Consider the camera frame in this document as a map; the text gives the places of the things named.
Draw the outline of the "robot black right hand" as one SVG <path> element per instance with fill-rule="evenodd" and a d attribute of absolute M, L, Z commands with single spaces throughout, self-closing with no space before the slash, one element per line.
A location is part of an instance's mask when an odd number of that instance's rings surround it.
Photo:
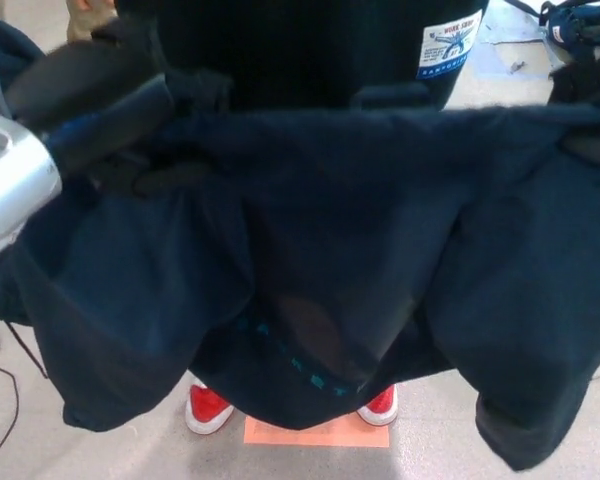
<path fill-rule="evenodd" d="M 600 58 L 571 62 L 550 75 L 549 104 L 584 104 L 600 108 Z M 600 126 L 577 127 L 560 140 L 560 148 L 600 166 Z"/>

